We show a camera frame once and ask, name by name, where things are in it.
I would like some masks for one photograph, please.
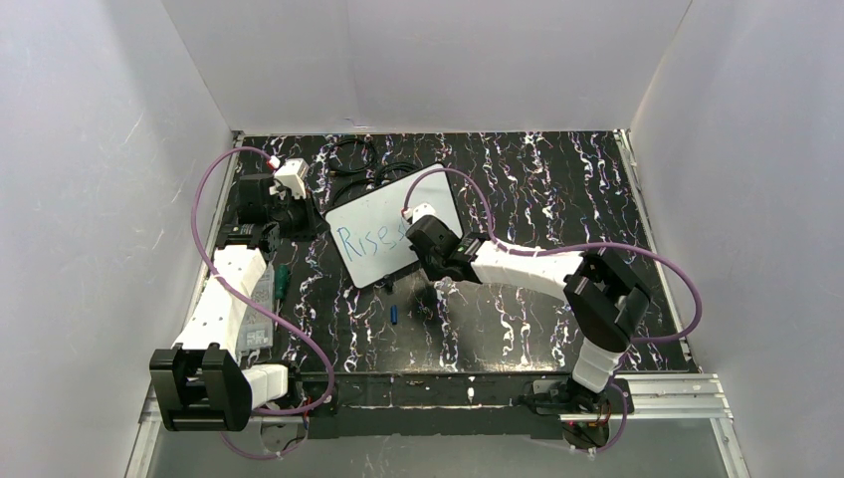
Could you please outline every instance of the black cable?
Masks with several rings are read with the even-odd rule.
[[[366,159],[366,164],[363,167],[346,169],[340,166],[339,161],[336,158],[336,151],[338,148],[347,144],[360,144],[364,147],[364,157]],[[385,181],[389,180],[387,175],[390,173],[398,172],[398,177],[401,177],[404,174],[414,172],[419,169],[419,166],[407,161],[396,161],[375,167],[377,157],[378,153],[375,149],[375,145],[372,144],[371,141],[360,139],[358,137],[350,137],[348,139],[344,139],[331,147],[331,149],[328,151],[328,157],[326,161],[329,174],[333,176],[359,175],[360,177],[352,179],[349,183],[341,186],[340,189],[338,189],[331,197],[330,201],[328,202],[328,207],[336,206],[339,198],[342,197],[343,194],[350,191],[352,188],[361,186],[366,187],[370,184],[374,185],[375,187],[380,187]],[[372,176],[366,177],[365,174],[373,168],[374,173],[372,174]]]
[[[337,159],[337,150],[347,144],[360,144],[363,146],[363,158],[366,161],[363,166],[347,169],[340,165],[339,159]],[[326,163],[328,165],[329,174],[332,176],[352,176],[371,169],[375,165],[377,158],[378,151],[375,149],[374,144],[365,139],[360,139],[359,137],[350,137],[335,143],[331,149],[328,150]]]
[[[282,451],[287,450],[287,449],[290,447],[290,445],[292,445],[292,444],[294,444],[294,443],[296,443],[296,442],[302,441],[302,440],[304,440],[304,439],[305,439],[305,438],[304,438],[303,436],[297,436],[297,437],[291,438],[291,439],[290,439],[290,441],[288,441],[288,442],[287,442],[287,444],[285,445],[285,447],[284,447],[284,448],[282,448]]]

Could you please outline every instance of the white backdrop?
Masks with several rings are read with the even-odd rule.
[[[811,4],[696,1],[632,127],[753,476],[844,469],[844,5]]]
[[[628,127],[690,0],[164,0],[260,132]]]
[[[160,3],[0,2],[0,476],[123,475],[230,142]]]

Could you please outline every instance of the black and white patterned table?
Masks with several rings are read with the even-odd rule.
[[[324,213],[342,179],[327,175],[335,135],[248,136],[244,145],[278,157],[302,157],[312,168],[309,188]],[[374,134],[379,159],[427,165],[441,161],[478,182],[495,211],[496,233],[527,246],[549,248],[618,241],[647,247],[639,211],[611,131]],[[362,161],[359,147],[338,153]],[[266,171],[252,153],[240,154],[235,174]],[[481,202],[459,178],[450,178],[464,228],[478,230]],[[231,217],[230,205],[227,215]],[[656,267],[624,255],[651,287],[654,302],[640,334],[675,332]],[[429,282],[422,271],[383,288],[355,289],[330,236],[311,244],[285,243],[275,262],[288,264],[292,282],[282,316],[320,344],[336,371],[485,372],[570,371],[582,334],[565,303],[509,286]],[[399,311],[390,324],[390,307]],[[277,331],[273,359],[321,371],[312,351]],[[631,350],[625,368],[694,370],[678,343]]]

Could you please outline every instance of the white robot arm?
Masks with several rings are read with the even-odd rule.
[[[597,402],[650,304],[647,289],[618,255],[597,249],[539,256],[541,249],[508,246],[523,251],[514,255],[483,234],[457,237],[428,204],[406,211],[405,218],[429,280],[508,284],[568,302],[584,340],[560,404],[588,408]]]
[[[237,221],[223,226],[213,254],[220,276],[249,297],[283,239],[310,241],[320,220],[305,190],[302,159],[274,174],[242,176]],[[259,364],[240,370],[235,355],[247,305],[210,277],[187,326],[149,363],[164,426],[175,430],[242,430],[252,410],[288,392],[288,369]]]

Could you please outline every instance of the whiteboard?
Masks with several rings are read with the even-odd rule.
[[[416,262],[416,253],[410,250],[410,241],[405,237],[408,224],[401,217],[404,196],[417,176],[442,167],[440,163],[432,164],[325,214],[334,245],[354,287],[366,287]],[[463,236],[446,173],[431,174],[416,185],[408,207],[423,202],[434,207],[437,217],[449,229]]]

